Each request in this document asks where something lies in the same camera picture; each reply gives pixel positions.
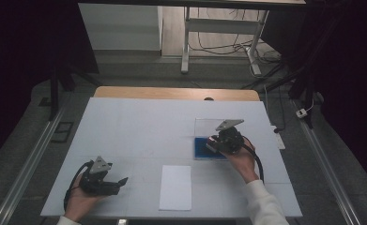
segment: person's left hand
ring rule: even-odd
[[[79,222],[89,211],[95,206],[95,204],[107,197],[90,195],[85,193],[80,187],[82,175],[80,174],[77,179],[75,179],[74,185],[72,186],[72,191],[69,196],[69,203],[67,204],[65,218],[69,218],[72,221]]]

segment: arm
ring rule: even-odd
[[[242,179],[247,184],[245,196],[248,200],[248,211],[250,219],[254,225],[263,224],[288,224],[276,197],[269,194],[263,182],[259,180],[254,168],[254,159],[246,149],[241,148],[236,154],[224,154],[233,167],[239,172]]]
[[[81,175],[77,177],[72,186],[66,213],[60,217],[57,225],[80,225],[78,223],[95,204],[105,196],[93,196],[85,193],[80,187]]]

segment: desk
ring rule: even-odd
[[[224,101],[204,101],[204,97]],[[237,129],[256,146],[266,188],[280,200],[286,216],[300,217],[264,104],[258,99],[248,90],[99,88],[86,107],[41,215],[63,214],[60,196],[64,196],[76,170],[101,155],[114,163],[105,180],[130,179],[118,195],[96,206],[93,217],[246,218],[244,183],[230,163],[193,159],[196,118],[242,118],[245,122]],[[159,210],[162,165],[191,166],[191,211]]]

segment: gray carpet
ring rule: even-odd
[[[122,63],[100,63],[100,75],[93,76],[105,85],[123,86],[240,89],[244,85],[258,81],[249,72],[248,62],[242,60],[237,60],[234,63],[225,63],[223,60],[191,60],[188,75],[180,74],[178,59],[150,57],[141,60],[140,57],[136,57],[120,61]],[[272,67],[273,65],[266,65],[262,67],[262,70],[267,72]],[[281,78],[283,74],[285,72],[281,71],[272,79],[256,85],[255,88],[262,90],[264,83],[273,82]],[[70,128],[70,134],[63,132],[63,127],[60,127],[61,132],[53,135],[53,141],[49,143],[9,224],[55,224],[57,221],[54,218],[43,219],[39,216],[39,213],[69,150],[69,145],[79,126],[87,101],[96,90],[95,86],[81,77],[74,75],[73,78],[77,83],[77,87],[71,93],[70,104],[61,119],[62,125]],[[285,127],[281,131],[281,135],[286,149],[281,152],[303,213],[303,217],[291,218],[289,223],[300,225],[346,224],[339,205],[329,190],[329,185],[313,156],[299,120],[295,117],[295,109],[291,104],[291,100],[286,97],[288,89],[289,84],[281,87],[282,98],[280,98],[278,90],[268,93],[268,108],[271,122],[278,128]],[[61,97],[65,94],[63,90],[60,90]],[[44,129],[50,109],[48,106],[39,105],[49,95],[49,82],[41,83],[34,88],[31,104],[0,150],[0,204],[32,150],[38,135]],[[265,95],[261,95],[261,99],[266,102]],[[325,122],[319,111],[318,103],[317,101],[317,104],[313,107],[314,131],[327,150],[339,179],[359,213],[359,218],[363,224],[367,224],[367,174],[339,136]],[[219,221],[218,223],[213,221],[196,221],[195,223],[187,221],[182,223],[199,225],[231,224],[231,221]],[[86,218],[83,224],[116,224],[116,221]],[[130,224],[176,223],[173,221],[131,220]]]

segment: sheet of paper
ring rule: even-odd
[[[160,210],[191,210],[190,166],[162,166]]]

